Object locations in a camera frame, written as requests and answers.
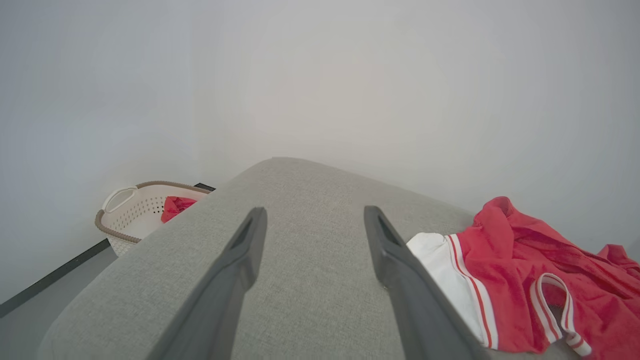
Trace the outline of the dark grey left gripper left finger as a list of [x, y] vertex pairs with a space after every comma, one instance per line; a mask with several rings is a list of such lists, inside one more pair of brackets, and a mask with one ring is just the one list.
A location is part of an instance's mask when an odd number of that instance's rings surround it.
[[151, 349], [149, 360], [228, 360], [245, 294], [258, 280], [268, 214], [251, 209]]

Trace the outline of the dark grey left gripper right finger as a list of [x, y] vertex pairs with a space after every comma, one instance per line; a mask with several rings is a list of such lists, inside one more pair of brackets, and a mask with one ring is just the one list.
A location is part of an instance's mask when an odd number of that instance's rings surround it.
[[384, 212], [363, 210], [375, 277], [386, 287], [407, 360], [487, 360], [462, 317]]

